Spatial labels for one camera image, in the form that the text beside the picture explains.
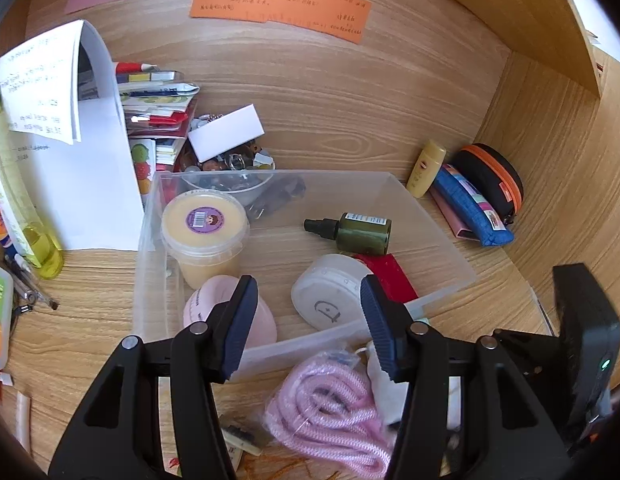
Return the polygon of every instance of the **red pencil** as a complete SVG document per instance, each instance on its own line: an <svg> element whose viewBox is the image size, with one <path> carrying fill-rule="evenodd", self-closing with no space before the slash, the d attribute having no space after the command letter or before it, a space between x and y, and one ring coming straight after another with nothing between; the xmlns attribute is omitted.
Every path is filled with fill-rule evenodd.
<svg viewBox="0 0 620 480"><path fill-rule="evenodd" d="M114 72L117 74L127 74L129 72L154 72L159 67L148 63L120 63L114 62Z"/></svg>

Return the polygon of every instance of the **pink ball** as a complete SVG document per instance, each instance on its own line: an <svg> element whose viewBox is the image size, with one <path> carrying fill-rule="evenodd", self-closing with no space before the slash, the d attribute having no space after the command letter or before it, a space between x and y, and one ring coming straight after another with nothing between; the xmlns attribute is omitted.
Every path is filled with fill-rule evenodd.
<svg viewBox="0 0 620 480"><path fill-rule="evenodd" d="M183 326L189 326L195 321L205 321L215 304L229 301L239 283L234 276L220 274L207 280L199 290L193 292L183 309ZM254 313L248 340L245 348L269 345L277 342L277 324L266 302L259 295L257 311Z"/></svg>

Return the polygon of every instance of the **purple label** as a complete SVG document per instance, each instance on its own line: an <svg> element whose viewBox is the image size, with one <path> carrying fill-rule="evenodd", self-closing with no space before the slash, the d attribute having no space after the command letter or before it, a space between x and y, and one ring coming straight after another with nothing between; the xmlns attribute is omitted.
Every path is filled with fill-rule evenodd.
<svg viewBox="0 0 620 480"><path fill-rule="evenodd" d="M196 233L213 233L225 222L223 213L216 207L197 207L187 214L186 225Z"/></svg>

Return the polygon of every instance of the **orange zipper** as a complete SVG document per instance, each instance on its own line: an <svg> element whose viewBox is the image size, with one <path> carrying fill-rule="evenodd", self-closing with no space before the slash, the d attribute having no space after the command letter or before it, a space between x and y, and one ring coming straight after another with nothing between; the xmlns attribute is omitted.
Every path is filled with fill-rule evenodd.
<svg viewBox="0 0 620 480"><path fill-rule="evenodd" d="M516 185L514 179L512 178L512 175L507 173L506 169L501 166L500 162L496 160L496 158L491 156L490 153L486 152L485 150L482 150L480 147L471 144L461 149L466 152L472 153L472 155L474 155L476 158L478 158L478 160L482 161L488 168L490 168L490 170L496 173L496 176L501 179L501 182L503 182L503 184L505 184L505 186L509 190L509 193L514 201L514 214L517 214L521 209L523 198L521 197L521 191Z"/></svg>

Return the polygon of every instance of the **black spray nozzle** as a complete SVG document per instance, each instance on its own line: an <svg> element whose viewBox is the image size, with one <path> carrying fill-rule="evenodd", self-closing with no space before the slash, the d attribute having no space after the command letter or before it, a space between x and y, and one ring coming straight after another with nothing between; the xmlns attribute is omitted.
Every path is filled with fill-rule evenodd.
<svg viewBox="0 0 620 480"><path fill-rule="evenodd" d="M303 228L309 233L319 235L321 238L328 240L337 239L337 231L339 230L339 221L332 218L324 218L323 220L306 220L303 222Z"/></svg>

